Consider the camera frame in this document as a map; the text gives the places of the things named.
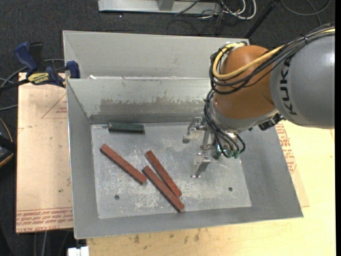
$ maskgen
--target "wooden block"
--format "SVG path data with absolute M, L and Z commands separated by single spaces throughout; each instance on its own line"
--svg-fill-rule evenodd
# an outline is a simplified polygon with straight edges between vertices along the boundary
M 158 178 L 158 176 L 154 173 L 154 171 L 146 166 L 143 168 L 142 172 L 147 176 L 147 178 L 150 180 L 150 182 L 153 183 L 153 185 L 159 190 L 159 192 L 162 193 L 162 195 L 170 202 L 170 204 L 175 207 L 175 209 L 178 212 L 181 212 L 185 206 L 182 204 L 182 202 L 177 198 L 171 189 L 167 187 L 166 184 L 163 183 L 163 181 Z
M 171 191 L 174 193 L 174 195 L 176 197 L 180 197 L 182 195 L 180 189 L 174 183 L 173 179 L 167 173 L 167 171 L 162 166 L 162 164 L 157 159 L 157 157 L 154 155 L 154 153 L 152 151 L 148 151 L 145 153 L 145 157 L 149 161 L 149 163 L 153 166 L 154 170 L 159 175 L 161 180 L 171 189 Z
M 123 157 L 121 157 L 108 145 L 103 144 L 100 150 L 110 160 L 115 162 L 121 169 L 123 169 L 127 174 L 134 178 L 138 183 L 142 185 L 146 182 L 147 178 L 138 169 L 136 169 L 132 164 L 130 164 Z

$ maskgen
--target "black cable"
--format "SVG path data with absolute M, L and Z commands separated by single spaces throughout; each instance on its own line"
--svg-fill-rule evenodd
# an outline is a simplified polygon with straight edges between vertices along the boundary
M 61 256 L 62 251 L 63 251 L 63 249 L 64 249 L 65 242 L 66 242 L 66 240 L 67 240 L 67 238 L 68 238 L 70 232 L 71 232 L 71 231 L 67 231 L 67 232 L 66 232 L 65 237 L 64 237 L 64 239 L 63 239 L 63 241 L 62 241 L 62 244 L 60 245 L 59 252 L 58 252 L 57 256 Z
M 180 15 L 180 14 L 183 14 L 183 13 L 189 11 L 191 8 L 193 8 L 193 7 L 194 7 L 196 4 L 198 4 L 200 1 L 201 1 L 201 0 L 196 0 L 196 1 L 195 1 L 192 5 L 190 5 L 187 9 L 184 9 L 184 10 L 178 12 L 178 13 L 175 13 L 174 16 L 178 16 L 178 15 Z
M 222 130 L 213 122 L 212 118 L 210 117 L 208 113 L 209 103 L 211 99 L 213 98 L 213 96 L 214 96 L 214 92 L 211 89 L 209 93 L 207 94 L 205 105 L 204 105 L 204 116 L 205 116 L 206 122 L 208 126 L 211 128 L 211 130 L 213 131 L 213 133 L 215 134 L 217 140 L 218 140 L 218 137 L 220 137 L 230 146 L 231 149 L 239 151 L 239 146 L 237 142 L 234 139 L 232 139 L 230 135 L 223 133 Z
M 34 233 L 33 256 L 37 256 L 37 232 Z
M 193 25 L 191 22 L 189 22 L 189 21 L 187 21 L 187 20 L 183 20 L 183 19 L 177 19 L 177 20 L 172 20 L 172 21 L 170 21 L 168 24 L 167 24 L 167 26 L 166 26 L 166 33 L 167 33 L 167 35 L 169 35 L 169 27 L 170 27 L 170 25 L 171 24 L 173 24 L 173 23 L 176 23 L 176 22 L 184 22 L 184 23 L 187 23 L 187 24 L 189 24 L 195 31 L 196 31 L 196 34 L 197 35 L 200 35 L 200 31 L 195 27 L 195 25 Z
M 222 30 L 223 30 L 223 28 L 221 28 L 221 24 L 222 24 L 222 23 L 224 23 L 225 25 L 235 25 L 235 24 L 238 23 L 238 21 L 239 21 L 239 19 L 236 18 L 235 16 L 233 16 L 233 15 L 231 15 L 231 14 L 225 14 L 225 13 L 223 12 L 223 9 L 224 9 L 225 7 L 227 7 L 227 8 L 230 7 L 231 2 L 232 2 L 232 0 L 216 0 L 216 4 L 220 4 L 220 6 L 221 6 L 221 11 L 220 11 L 219 17 L 218 17 L 219 23 L 218 23 L 218 25 L 217 25 L 217 27 L 216 27 L 216 35 L 219 35 L 219 34 L 222 32 Z M 229 16 L 234 17 L 235 20 L 236 20 L 236 22 L 235 22 L 235 23 L 228 23 L 228 22 L 226 22 L 226 21 L 224 20 L 224 16 L 225 16 L 225 15 L 229 15 Z
M 238 19 L 237 17 L 233 16 L 233 15 L 230 15 L 230 14 L 222 14 L 222 22 L 226 25 L 226 26 L 235 26 L 236 24 L 238 24 L 240 21 L 240 19 Z
M 65 63 L 65 60 L 64 60 L 64 59 L 55 59 L 55 58 L 53 58 L 53 59 L 45 59 L 44 62 L 53 62 L 53 64 L 54 64 L 54 62 L 64 62 L 64 63 Z M 22 67 L 22 68 L 18 69 L 17 71 L 13 72 L 13 73 L 12 73 L 10 76 L 8 76 L 6 79 L 4 79 L 4 82 L 0 85 L 0 95 L 1 95 L 1 91 L 3 91 L 2 88 L 5 87 L 5 85 L 6 85 L 7 83 L 14 84 L 14 82 L 12 82 L 11 79 L 13 79 L 14 77 L 16 77 L 16 76 L 18 75 L 18 73 L 24 73 L 24 72 L 27 71 L 27 70 L 28 70 L 28 67 Z M 26 83 L 26 82 L 24 82 L 24 81 L 18 82 L 17 86 L 18 86 L 18 85 L 21 85 L 21 84 L 23 84 L 23 83 Z M 11 105 L 11 106 L 7 106 L 7 107 L 0 108 L 0 111 L 6 111 L 6 110 L 13 109 L 13 108 L 16 108 L 16 107 L 18 107 L 18 105 Z
M 217 24 L 216 24 L 216 27 L 215 27 L 215 35 L 219 35 L 219 33 L 220 33 L 221 19 L 222 19 L 222 15 L 219 14 L 218 19 L 217 19 Z
M 212 12 L 212 17 L 215 15 L 215 14 L 219 14 L 220 12 L 216 12 L 215 10 L 204 10 L 204 11 L 202 11 L 200 14 L 198 14 L 198 15 L 193 15 L 193 17 L 197 17 L 197 18 L 203 18 L 204 16 L 206 16 L 206 15 L 209 15 L 209 14 L 207 14 L 206 12 Z
M 281 60 L 278 60 L 278 63 L 276 63 L 276 65 L 274 65 L 269 71 L 267 71 L 265 74 L 263 74 L 258 80 L 254 81 L 253 83 L 251 84 L 248 84 L 245 86 L 245 88 L 247 87 L 250 87 L 250 86 L 253 86 L 255 85 L 256 83 L 258 83 L 261 79 L 263 79 L 265 76 L 267 76 L 268 74 L 271 73 L 272 70 L 274 70 L 281 62 L 283 62 L 286 58 L 283 58 Z
M 204 33 L 204 31 L 212 24 L 212 20 L 213 20 L 214 16 L 212 16 L 208 22 L 208 24 L 201 30 L 200 34 L 199 35 L 202 35 Z
M 307 1 L 307 2 L 310 4 L 310 6 L 311 6 L 312 9 L 314 10 L 314 12 L 312 12 L 312 13 L 300 13 L 300 12 L 293 11 L 293 10 L 289 9 L 289 8 L 284 4 L 283 0 L 281 0 L 281 3 L 282 3 L 283 7 L 284 7 L 286 10 L 290 11 L 290 12 L 293 13 L 293 14 L 300 15 L 300 16 L 312 16 L 312 15 L 317 15 L 317 14 L 321 13 L 322 11 L 326 10 L 326 9 L 329 7 L 329 5 L 330 5 L 330 3 L 331 3 L 332 0 L 328 0 L 328 3 L 327 3 L 322 9 L 320 9 L 320 10 L 318 10 L 318 11 L 315 9 L 315 7 L 313 6 L 313 4 L 312 4 L 309 0 L 305 0 L 305 1 Z
M 2 86 L 2 87 L 0 87 L 0 93 L 5 91 L 5 90 L 11 89 L 13 87 L 18 87 L 19 85 L 26 84 L 26 83 L 29 83 L 29 82 L 30 82 L 29 80 L 24 79 L 24 80 L 19 81 L 19 82 L 11 83 L 8 86 Z
M 47 240 L 47 231 L 44 234 L 44 241 L 43 241 L 43 248 L 42 248 L 42 254 L 41 256 L 45 255 L 45 247 L 46 247 L 46 240 Z
M 325 37 L 328 35 L 335 34 L 335 32 L 332 32 L 332 31 L 326 32 L 327 30 L 334 28 L 334 27 L 335 26 L 332 23 L 325 24 L 325 25 L 320 26 L 319 28 L 309 32 L 308 34 L 306 34 L 303 37 L 299 37 L 293 41 L 287 42 L 286 44 L 284 44 L 284 46 L 276 54 L 274 54 L 273 56 L 271 56 L 271 58 L 267 59 L 265 62 L 263 62 L 261 65 L 259 65 L 252 73 L 250 73 L 249 75 L 247 75 L 241 79 L 233 81 L 233 82 L 229 82 L 229 80 L 230 79 L 236 79 L 236 77 L 241 75 L 241 73 L 243 73 L 243 72 L 239 73 L 236 76 L 233 76 L 232 78 L 226 79 L 226 80 L 217 79 L 213 75 L 212 65 L 213 65 L 213 62 L 214 62 L 216 56 L 218 55 L 219 51 L 214 53 L 211 56 L 212 65 L 211 65 L 210 71 L 209 71 L 209 76 L 210 76 L 211 85 L 212 85 L 213 90 L 219 94 L 231 94 L 231 93 L 236 92 L 237 90 L 242 89 L 243 87 L 246 87 L 248 82 L 250 81 L 250 79 L 252 77 L 254 77 L 258 73 L 263 71 L 265 68 L 267 68 L 269 65 L 271 65 L 275 61 L 281 61 L 281 60 L 285 59 L 286 57 L 288 57 L 289 55 L 292 55 L 297 50 L 301 49 L 304 45 L 306 45 L 307 43 L 309 43 L 311 41 L 314 41 L 320 37 Z M 220 91 L 216 88 L 217 86 L 230 86 L 232 89 Z
M 239 134 L 236 134 L 236 137 L 239 139 L 240 143 L 243 145 L 243 148 L 242 148 L 241 151 L 239 152 L 239 153 L 241 154 L 242 152 L 245 151 L 245 149 L 246 149 L 246 144 L 245 144 L 245 142 L 242 140 L 242 138 L 239 136 Z
M 316 18 L 318 19 L 318 22 L 319 22 L 319 26 L 322 24 L 321 22 L 321 18 L 319 16 L 319 14 L 317 13 L 317 10 L 315 9 L 314 5 L 309 1 L 309 0 L 305 0 L 309 6 L 313 9 L 314 11 L 314 15 L 316 15 Z M 284 4 L 283 0 L 281 0 L 281 3 L 282 3 L 282 6 L 289 12 L 293 13 L 293 14 L 296 14 L 296 15 L 302 15 L 302 14 L 297 14 L 297 12 L 291 10 L 286 4 Z

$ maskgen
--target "gray carpet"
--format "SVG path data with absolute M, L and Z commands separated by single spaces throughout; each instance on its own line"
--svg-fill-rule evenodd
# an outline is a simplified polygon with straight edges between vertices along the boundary
M 223 20 L 200 20 L 186 14 L 175 17 L 172 14 L 99 13 L 98 0 L 0 0 L 0 77 L 6 78 L 22 67 L 13 54 L 15 47 L 21 42 L 43 42 L 46 58 L 63 58 L 63 30 L 243 38 L 270 1 L 256 0 L 256 16 L 251 20 L 237 21 L 232 17 Z M 311 5 L 305 0 L 283 1 L 297 12 L 313 12 Z M 253 33 L 250 42 L 273 47 L 307 33 L 319 23 L 335 21 L 335 0 L 330 0 L 330 3 L 329 0 L 309 1 L 317 11 L 328 6 L 318 16 L 302 16 L 289 12 L 279 3 Z M 0 109 L 14 105 L 17 101 L 16 89 L 5 91 L 0 95 Z M 0 111 L 0 118 L 7 124 L 16 141 L 17 110 Z M 14 231 L 15 167 L 14 159 L 0 168 L 0 229 L 4 235 L 2 239 L 6 240 L 14 255 L 33 255 L 34 243 L 37 254 L 40 255 L 43 234 L 18 235 Z M 65 247 L 76 245 L 72 233 L 49 232 L 45 255 L 57 255 L 62 244 Z

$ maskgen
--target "cable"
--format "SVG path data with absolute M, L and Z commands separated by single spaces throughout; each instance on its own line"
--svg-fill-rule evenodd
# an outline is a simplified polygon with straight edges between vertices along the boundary
M 30 82 L 30 81 L 27 80 L 27 79 L 23 79 L 23 80 L 18 81 L 18 82 L 12 82 L 12 83 L 9 84 L 9 85 L 0 87 L 0 93 L 2 93 L 3 91 L 6 91 L 6 90 L 8 90 L 8 89 L 11 89 L 11 88 L 14 88 L 14 87 L 18 87 L 19 85 L 29 83 L 29 82 Z
M 57 59 L 57 58 L 52 58 L 52 59 L 46 59 L 44 60 L 44 62 L 64 62 L 65 63 L 65 60 L 64 59 Z M 2 81 L 4 81 L 1 85 L 0 85 L 0 88 L 4 87 L 7 83 L 14 83 L 11 81 L 12 78 L 14 78 L 15 76 L 18 75 L 18 73 L 24 73 L 25 71 L 28 70 L 28 67 L 22 67 L 20 69 L 18 69 L 17 71 L 13 72 L 10 76 L 8 76 L 8 78 L 4 79 L 4 78 L 0 78 Z M 16 108 L 18 105 L 11 105 L 11 106 L 7 106 L 7 107 L 2 107 L 0 108 L 0 111 L 6 111 L 6 110 L 9 110 L 9 109 L 13 109 L 13 108 Z
M 215 10 L 216 10 L 216 7 L 217 7 L 217 5 L 215 5 L 215 8 L 214 8 L 213 10 L 204 10 L 204 11 L 202 11 L 202 13 L 201 13 L 200 15 L 197 15 L 197 16 L 194 16 L 194 17 L 199 18 L 199 19 L 204 18 L 202 15 L 204 15 L 205 12 L 207 12 L 207 11 L 216 12 L 216 11 L 215 11 Z M 203 27 L 203 29 L 200 30 L 200 31 L 199 31 L 191 22 L 189 22 L 189 21 L 187 21 L 187 20 L 184 20 L 184 19 L 172 20 L 172 21 L 170 21 L 170 22 L 167 24 L 167 26 L 166 26 L 167 35 L 169 35 L 169 27 L 170 27 L 170 25 L 171 25 L 172 23 L 175 23 L 175 22 L 184 22 L 184 23 L 189 24 L 189 25 L 195 30 L 196 34 L 197 34 L 198 36 L 200 36 L 200 35 L 202 35 L 202 34 L 204 33 L 204 31 L 211 25 L 212 19 L 210 19 L 209 22 L 208 22 L 208 24 L 205 25 L 205 26 Z
M 212 14 L 211 15 L 205 15 L 204 16 L 204 13 L 207 12 L 207 11 L 212 11 Z M 215 10 L 204 10 L 200 15 L 196 16 L 198 19 L 208 19 L 208 18 L 211 18 L 213 16 L 216 16 L 216 15 L 219 15 L 221 13 L 220 12 L 216 12 Z
M 45 254 L 45 247 L 46 247 L 46 240 L 47 240 L 47 231 L 45 232 L 45 235 L 44 235 L 44 242 L 43 242 L 43 248 L 42 248 L 42 256 L 44 256 Z
M 214 123 L 214 121 L 212 120 L 212 118 L 210 117 L 208 113 L 209 104 L 213 96 L 214 96 L 214 92 L 211 89 L 207 94 L 205 105 L 204 105 L 204 116 L 205 116 L 206 122 L 208 126 L 211 128 L 212 132 L 214 133 L 215 139 L 218 141 L 220 147 L 221 147 L 221 144 L 219 142 L 219 138 L 223 139 L 230 146 L 231 150 L 239 151 L 239 146 L 237 142 L 234 139 L 232 139 L 231 136 L 228 135 L 226 132 L 222 132 L 222 130 Z
M 223 8 L 225 10 L 223 10 L 223 13 L 226 13 L 226 14 L 230 14 L 232 16 L 235 16 L 237 17 L 238 19 L 241 19 L 241 20 L 250 20 L 252 19 L 256 13 L 257 13 L 257 4 L 256 4 L 256 1 L 255 0 L 251 0 L 252 1 L 252 6 L 253 6 L 253 13 L 252 15 L 248 16 L 248 17 L 242 17 L 240 16 L 246 9 L 246 2 L 245 0 L 242 0 L 243 1 L 243 9 L 241 11 L 231 11 L 225 4 L 222 0 L 219 0 L 221 2 L 221 5 L 223 6 Z
M 244 43 L 234 43 L 234 44 L 227 44 L 225 47 L 223 47 L 222 49 L 220 49 L 217 53 L 215 53 L 212 56 L 212 68 L 210 71 L 212 71 L 212 74 L 214 76 L 214 78 L 216 78 L 219 81 L 226 81 L 228 79 L 237 77 L 238 75 L 240 75 L 241 73 L 243 73 L 245 70 L 247 70 L 248 68 L 250 68 L 251 66 L 254 66 L 258 63 L 261 63 L 261 65 L 259 67 L 256 68 L 255 71 L 253 71 L 249 76 L 247 76 L 248 79 L 250 79 L 252 76 L 254 76 L 255 74 L 259 73 L 261 70 L 263 70 L 265 67 L 267 67 L 268 65 L 270 65 L 270 63 L 274 62 L 275 60 L 278 59 L 278 56 L 282 56 L 283 54 L 287 54 L 289 51 L 292 51 L 293 49 L 298 49 L 299 47 L 301 47 L 302 45 L 306 44 L 308 41 L 312 41 L 314 40 L 316 37 L 322 37 L 325 36 L 326 34 L 329 33 L 335 33 L 335 26 L 323 26 L 318 30 L 314 30 L 310 33 L 308 33 L 306 36 L 304 37 L 300 37 L 296 40 L 290 41 L 289 43 L 286 43 L 284 45 L 281 45 L 279 47 L 276 47 L 274 49 L 269 50 L 268 52 L 264 53 L 262 56 L 258 57 L 257 59 L 255 59 L 254 61 L 242 66 L 241 68 L 232 71 L 230 73 L 227 74 L 219 74 L 217 72 L 217 66 L 219 61 L 221 60 L 222 56 L 228 52 L 230 52 L 231 50 L 233 50 L 236 47 L 241 47 L 243 45 L 245 45 Z M 242 81 L 246 81 L 246 79 L 244 78 L 243 80 L 239 80 L 234 82 L 235 84 L 241 83 Z M 221 83 L 219 84 L 221 86 L 229 86 L 228 83 Z
M 33 256 L 37 256 L 37 232 L 34 233 Z
M 316 11 L 314 5 L 313 5 L 309 0 L 305 0 L 305 1 L 306 1 L 306 2 L 310 5 L 310 7 L 313 9 L 314 15 L 316 15 L 316 17 L 317 17 L 317 19 L 318 19 L 318 22 L 319 22 L 319 26 L 320 26 L 320 25 L 322 24 L 321 18 L 320 18 L 320 16 L 318 15 L 318 13 L 317 13 L 317 11 Z M 283 3 L 282 0 L 281 0 L 281 3 L 282 3 L 282 6 L 283 6 L 287 11 L 289 11 L 289 12 L 291 12 L 291 13 L 293 13 L 293 14 L 296 14 L 296 15 L 302 15 L 302 14 L 297 14 L 297 12 L 295 12 L 295 11 L 291 10 L 290 8 L 288 8 L 288 7 Z
M 11 105 L 11 106 L 0 108 L 0 111 L 5 111 L 5 110 L 13 109 L 15 107 L 18 107 L 18 105 Z
M 59 249 L 59 252 L 58 252 L 57 256 L 60 256 L 60 255 L 62 254 L 62 251 L 63 251 L 63 249 L 64 249 L 65 242 L 66 242 L 66 240 L 67 240 L 67 238 L 68 238 L 70 232 L 72 232 L 72 231 L 68 231 L 68 230 L 67 230 L 67 232 L 66 232 L 66 234 L 65 234 L 65 237 L 64 237 L 64 239 L 63 239 L 63 242 L 62 242 L 62 244 L 60 245 L 60 249 Z
M 293 10 L 291 10 L 290 8 L 288 8 L 288 7 L 284 4 L 283 0 L 281 0 L 281 3 L 282 3 L 283 7 L 284 7 L 286 10 L 290 11 L 290 12 L 293 13 L 293 14 L 300 15 L 300 16 L 312 16 L 312 15 L 317 15 L 317 14 L 321 13 L 322 11 L 324 11 L 324 10 L 330 5 L 330 3 L 331 3 L 331 0 L 328 0 L 328 3 L 327 3 L 322 9 L 320 9 L 320 10 L 317 11 L 317 10 L 314 8 L 313 4 L 312 4 L 309 0 L 306 0 L 306 1 L 310 4 L 310 6 L 311 6 L 312 9 L 314 10 L 314 12 L 312 12 L 312 13 L 300 13 L 300 12 L 293 11 Z
M 0 80 L 2 80 L 2 81 L 5 81 L 6 79 L 5 78 L 0 78 Z M 14 83 L 14 82 L 12 82 L 12 81 L 8 81 L 9 83 Z
M 193 7 L 194 7 L 196 4 L 198 4 L 200 1 L 201 1 L 201 0 L 196 0 L 196 1 L 195 1 L 192 5 L 190 5 L 187 9 L 184 9 L 184 10 L 178 12 L 178 13 L 175 13 L 174 16 L 178 16 L 178 15 L 180 15 L 180 14 L 183 14 L 183 13 L 189 11 L 191 8 L 193 8 Z
M 230 4 L 231 4 L 232 0 L 216 0 L 216 5 L 218 5 L 219 3 L 220 4 L 223 4 L 224 6 L 226 6 L 227 8 L 230 8 Z M 221 6 L 220 7 L 220 11 L 219 13 L 215 13 L 215 15 L 218 16 L 217 20 L 216 20 L 216 31 L 215 31 L 215 35 L 218 36 L 219 34 L 222 33 L 222 30 L 223 30 L 223 26 L 222 24 L 225 24 L 225 25 L 230 25 L 228 24 L 225 20 L 224 20 L 224 16 L 228 15 L 228 16 L 231 16 L 233 17 L 235 20 L 236 20 L 236 23 L 238 22 L 238 19 L 235 18 L 234 16 L 232 15 L 229 15 L 229 14 L 225 14 L 223 12 L 223 7 Z
M 290 53 L 284 54 L 284 55 L 283 55 L 283 58 L 282 58 L 282 59 L 278 59 L 278 60 L 277 60 L 277 63 L 276 63 L 269 71 L 267 71 L 266 73 L 264 73 L 258 80 L 254 81 L 254 82 L 251 83 L 251 84 L 248 84 L 248 85 L 244 86 L 244 88 L 253 86 L 253 85 L 255 85 L 256 83 L 258 83 L 258 82 L 259 82 L 261 79 L 263 79 L 266 75 L 270 74 L 271 71 L 274 70 L 282 61 L 284 61 L 285 58 L 292 56 L 292 54 L 293 54 L 294 52 L 295 52 L 295 50 L 293 50 L 293 51 L 290 52 Z
M 239 134 L 236 134 L 236 137 L 239 139 L 240 143 L 243 145 L 243 148 L 242 148 L 241 151 L 239 152 L 239 153 L 241 154 L 242 152 L 245 151 L 245 149 L 246 149 L 246 144 L 245 144 L 245 142 L 242 140 L 242 138 L 239 136 Z

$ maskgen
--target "clamp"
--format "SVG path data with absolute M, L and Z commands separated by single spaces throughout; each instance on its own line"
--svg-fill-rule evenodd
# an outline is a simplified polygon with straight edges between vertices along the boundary
M 28 68 L 26 80 L 22 83 L 31 82 L 34 85 L 51 84 L 65 87 L 66 79 L 62 78 L 51 66 L 46 65 L 47 60 L 42 57 L 43 45 L 40 42 L 23 42 L 18 45 L 14 54 L 16 58 Z M 80 78 L 78 64 L 69 61 L 66 64 L 66 78 Z

